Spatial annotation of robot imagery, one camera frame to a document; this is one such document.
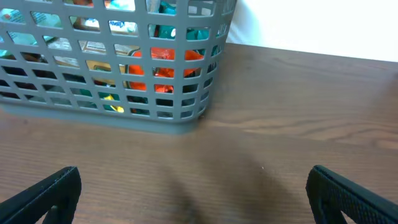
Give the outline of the orange pasta packet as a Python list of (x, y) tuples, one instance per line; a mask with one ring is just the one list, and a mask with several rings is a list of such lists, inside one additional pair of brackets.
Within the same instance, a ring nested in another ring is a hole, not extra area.
[[(105, 54), (106, 49), (103, 43), (100, 42), (92, 42), (87, 40), (80, 40), (79, 42), (80, 48), (84, 53), (93, 53), (93, 54)], [(51, 49), (57, 50), (71, 50), (72, 47), (67, 39), (59, 38), (54, 41), (48, 43), (48, 47)], [(114, 45), (115, 53), (119, 56), (129, 56), (129, 57), (142, 57), (142, 53), (140, 48), (135, 45)], [(164, 60), (173, 60), (175, 58), (175, 51), (173, 49), (163, 49), (155, 47), (151, 50), (152, 58), (156, 59), (164, 59)], [(199, 50), (188, 50), (185, 52), (185, 60), (203, 60), (204, 55), (202, 51)], [(77, 67), (78, 62), (74, 58), (68, 57), (55, 57), (56, 62), (60, 65), (66, 65), (71, 67)], [(94, 60), (88, 60), (86, 62), (88, 68), (90, 70), (101, 70), (109, 72), (111, 71), (111, 66), (108, 63), (98, 62)], [(140, 65), (122, 65), (119, 66), (121, 73), (128, 73), (133, 75), (143, 75), (144, 70)], [(165, 67), (154, 67), (152, 69), (152, 73), (155, 77), (160, 78), (173, 78), (175, 74), (175, 70), (172, 68)], [(185, 78), (195, 77), (200, 74), (199, 68), (188, 68), (184, 70), (183, 76)], [(130, 88), (133, 90), (145, 91), (146, 85), (142, 82), (126, 82), (124, 84), (126, 88)], [(172, 93), (174, 90), (171, 85), (163, 85), (156, 84), (155, 91), (158, 93)]]

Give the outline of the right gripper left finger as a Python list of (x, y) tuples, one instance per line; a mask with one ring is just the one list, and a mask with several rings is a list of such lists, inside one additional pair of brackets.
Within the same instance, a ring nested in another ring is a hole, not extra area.
[(1, 202), (1, 223), (71, 224), (81, 194), (75, 166), (64, 167), (17, 195)]

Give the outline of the teal tissue packet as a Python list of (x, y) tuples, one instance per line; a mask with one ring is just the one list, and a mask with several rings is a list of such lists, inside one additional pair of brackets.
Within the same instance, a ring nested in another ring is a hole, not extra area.
[[(81, 5), (86, 7), (93, 7), (92, 0), (66, 0), (66, 4)], [(115, 9), (119, 11), (134, 11), (135, 4), (134, 1), (120, 1), (120, 0), (104, 0), (105, 8)], [(31, 16), (38, 26), (46, 27), (61, 27), (62, 23), (58, 15), (47, 14), (42, 12), (31, 12)], [(79, 30), (89, 30), (94, 32), (100, 31), (100, 24), (95, 18), (88, 17), (76, 17), (70, 16), (70, 22), (75, 29)], [(137, 24), (135, 22), (126, 21), (108, 21), (110, 31), (114, 34), (123, 35), (137, 35), (136, 29)]]

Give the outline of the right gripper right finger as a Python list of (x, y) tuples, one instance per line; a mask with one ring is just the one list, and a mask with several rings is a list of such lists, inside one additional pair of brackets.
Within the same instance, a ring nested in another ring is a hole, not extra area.
[(397, 204), (323, 167), (313, 166), (306, 192), (317, 224), (397, 223)]

